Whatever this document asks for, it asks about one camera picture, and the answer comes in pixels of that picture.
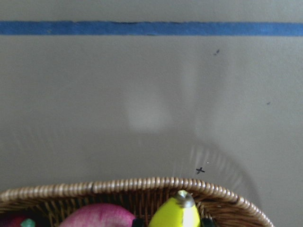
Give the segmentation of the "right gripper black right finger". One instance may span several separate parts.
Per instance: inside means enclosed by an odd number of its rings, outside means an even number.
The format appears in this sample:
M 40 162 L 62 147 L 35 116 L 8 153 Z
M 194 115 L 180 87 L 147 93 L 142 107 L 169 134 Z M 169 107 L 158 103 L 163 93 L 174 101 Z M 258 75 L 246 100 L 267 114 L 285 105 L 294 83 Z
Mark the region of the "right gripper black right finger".
M 201 218 L 201 227 L 216 227 L 211 218 Z

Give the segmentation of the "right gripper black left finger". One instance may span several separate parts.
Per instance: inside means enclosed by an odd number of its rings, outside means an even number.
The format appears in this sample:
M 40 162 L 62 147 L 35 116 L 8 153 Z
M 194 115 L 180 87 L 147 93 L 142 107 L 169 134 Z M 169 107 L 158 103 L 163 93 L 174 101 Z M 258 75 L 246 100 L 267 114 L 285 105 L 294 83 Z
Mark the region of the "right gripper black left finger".
M 132 221 L 132 227 L 144 227 L 144 220 L 142 218 L 135 218 Z

